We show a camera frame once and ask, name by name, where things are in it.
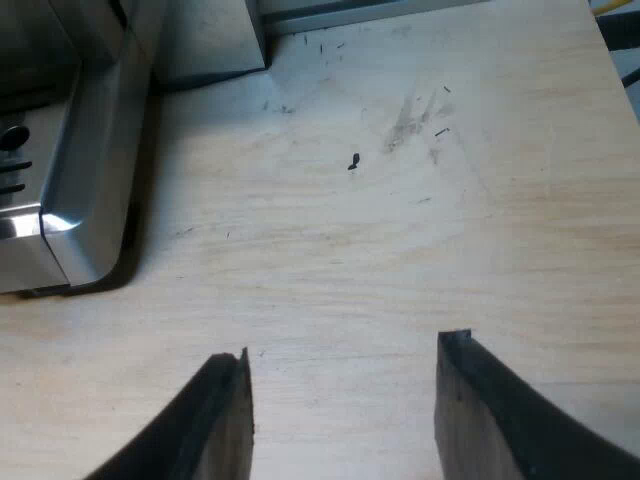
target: stain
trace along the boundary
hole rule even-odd
[[[431,97],[429,97],[429,101],[427,102],[427,108],[424,109],[424,112],[420,116],[420,120],[422,121],[422,123],[427,123],[429,121],[429,117],[431,116],[431,111],[433,110],[433,107],[435,106],[435,104],[436,104],[436,92],[433,92],[431,94]]]
[[[178,231],[176,232],[176,237],[184,237],[184,236],[185,236],[185,235],[187,235],[188,233],[193,232],[193,229],[194,229],[194,228],[195,228],[195,227],[189,227],[189,228],[187,228],[186,230],[178,230]]]
[[[450,103],[445,103],[440,109],[436,112],[437,117],[448,117],[453,112],[455,112],[455,108]]]
[[[427,108],[424,109],[422,114],[418,117],[412,116],[413,110],[413,94],[409,94],[404,99],[404,104],[398,114],[398,119],[395,125],[389,130],[384,143],[384,151],[386,153],[392,153],[396,148],[401,146],[411,135],[417,135],[422,132],[423,126],[429,121],[431,117],[431,110],[436,101],[436,94],[433,92]]]
[[[403,25],[401,27],[396,27],[393,30],[391,30],[391,35],[395,37],[407,38],[410,31],[411,31],[411,25]]]
[[[429,158],[431,159],[431,163],[434,165],[438,165],[438,158],[440,157],[440,150],[437,148],[429,149]]]

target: stainless steel appliance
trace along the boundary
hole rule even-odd
[[[159,0],[0,4],[0,293],[115,265],[163,17]]]
[[[1,0],[0,293],[115,266],[152,66],[168,88],[197,86],[265,68],[263,30],[475,1]]]

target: curved black edge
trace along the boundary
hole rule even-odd
[[[247,350],[211,356],[178,395],[128,445],[87,480],[185,480],[233,471],[248,479],[253,400]]]
[[[451,395],[446,398],[443,395],[446,393],[443,390],[447,375],[458,376],[456,380],[466,384],[469,391],[486,405],[522,478],[640,478],[640,461],[636,457],[587,429],[546,400],[471,338],[469,330],[438,335],[437,402],[455,402]],[[464,462],[462,455],[457,460]]]

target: black plastic part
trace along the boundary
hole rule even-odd
[[[624,86],[624,88],[627,88],[636,83],[638,80],[640,80],[640,67],[622,77],[622,85]]]
[[[169,405],[87,480],[247,480],[253,400],[246,349],[213,355]]]
[[[478,473],[478,466],[491,470],[496,463],[502,475],[510,465],[519,470],[500,478],[640,478],[636,457],[551,404],[469,330],[439,334],[437,390],[436,440],[447,480],[490,478]],[[508,451],[495,455],[500,445]],[[480,476],[460,473],[474,462]]]
[[[600,15],[596,22],[610,51],[640,47],[640,12]]]

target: wood grain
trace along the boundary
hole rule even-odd
[[[640,453],[640,141],[585,2],[306,37],[164,99],[127,286],[0,297],[0,476],[85,476],[249,345],[254,479],[440,479],[461,327]]]

